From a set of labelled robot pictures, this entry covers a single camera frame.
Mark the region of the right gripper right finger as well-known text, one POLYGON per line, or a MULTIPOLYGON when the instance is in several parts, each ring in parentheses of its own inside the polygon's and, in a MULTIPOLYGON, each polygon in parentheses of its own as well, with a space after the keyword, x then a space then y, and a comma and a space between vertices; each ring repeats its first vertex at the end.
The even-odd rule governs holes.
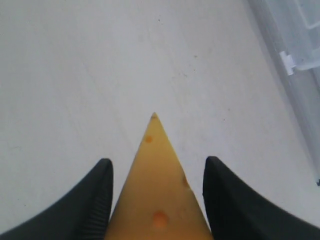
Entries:
POLYGON ((205 161, 202 196, 216 240, 318 240, 320 229, 273 204, 218 157, 205 161))

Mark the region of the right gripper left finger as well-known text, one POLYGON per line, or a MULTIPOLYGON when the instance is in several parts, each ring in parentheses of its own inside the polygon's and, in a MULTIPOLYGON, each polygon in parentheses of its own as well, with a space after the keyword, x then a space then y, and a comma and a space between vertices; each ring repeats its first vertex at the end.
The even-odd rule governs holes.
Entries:
POLYGON ((113 164, 102 158, 49 208, 2 233, 2 240, 102 240, 113 202, 113 164))

